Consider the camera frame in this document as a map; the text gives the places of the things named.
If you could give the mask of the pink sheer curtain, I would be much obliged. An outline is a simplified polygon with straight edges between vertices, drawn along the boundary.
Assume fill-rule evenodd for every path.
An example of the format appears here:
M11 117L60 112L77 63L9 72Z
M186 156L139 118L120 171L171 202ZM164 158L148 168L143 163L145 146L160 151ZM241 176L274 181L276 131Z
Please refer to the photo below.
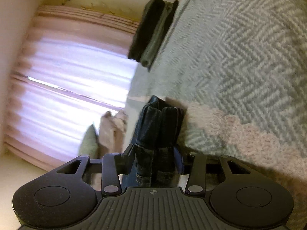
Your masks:
M10 75L4 142L50 171L78 156L89 126L125 107L138 21L89 9L37 9Z

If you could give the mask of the green checked pillow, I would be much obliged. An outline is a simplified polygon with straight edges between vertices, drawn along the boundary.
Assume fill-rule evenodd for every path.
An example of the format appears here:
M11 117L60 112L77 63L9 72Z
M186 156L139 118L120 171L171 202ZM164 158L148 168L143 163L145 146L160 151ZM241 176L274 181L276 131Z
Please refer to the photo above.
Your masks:
M91 159L98 158L99 145L97 142L96 129L94 125L90 125L84 134L80 144L78 155L88 155Z

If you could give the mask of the dark blue denim jeans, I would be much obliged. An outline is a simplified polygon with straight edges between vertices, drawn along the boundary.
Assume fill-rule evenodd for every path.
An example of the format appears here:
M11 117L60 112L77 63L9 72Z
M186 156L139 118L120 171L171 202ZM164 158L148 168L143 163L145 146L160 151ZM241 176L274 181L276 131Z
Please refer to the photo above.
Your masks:
M184 110L152 96L142 108L131 143L135 161L122 187L169 187L175 174L174 147Z

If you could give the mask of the folded black grey clothes stack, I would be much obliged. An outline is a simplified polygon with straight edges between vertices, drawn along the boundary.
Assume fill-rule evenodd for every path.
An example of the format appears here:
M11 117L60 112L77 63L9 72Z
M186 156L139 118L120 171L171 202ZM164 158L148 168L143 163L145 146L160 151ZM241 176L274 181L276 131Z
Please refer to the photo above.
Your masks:
M178 1L150 0L143 15L127 57L151 69L160 46L172 24Z

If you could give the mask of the pink grey bedspread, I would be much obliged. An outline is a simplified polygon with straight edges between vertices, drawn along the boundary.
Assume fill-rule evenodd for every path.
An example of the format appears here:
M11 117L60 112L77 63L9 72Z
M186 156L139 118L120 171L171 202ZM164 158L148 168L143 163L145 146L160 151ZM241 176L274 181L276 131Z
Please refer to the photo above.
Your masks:
M287 188L306 226L306 0L182 0L126 101L129 144L151 96L184 108L178 143L234 156Z

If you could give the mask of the folded beige blanket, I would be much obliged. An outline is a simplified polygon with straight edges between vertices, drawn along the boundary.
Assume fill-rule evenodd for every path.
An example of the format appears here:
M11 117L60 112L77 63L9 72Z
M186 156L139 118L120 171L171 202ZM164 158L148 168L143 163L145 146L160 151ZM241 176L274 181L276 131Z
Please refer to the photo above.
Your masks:
M95 152L95 159L100 159L109 153L122 153L127 119L128 116L123 110L115 115L111 115L111 111L102 115L96 140L98 149Z

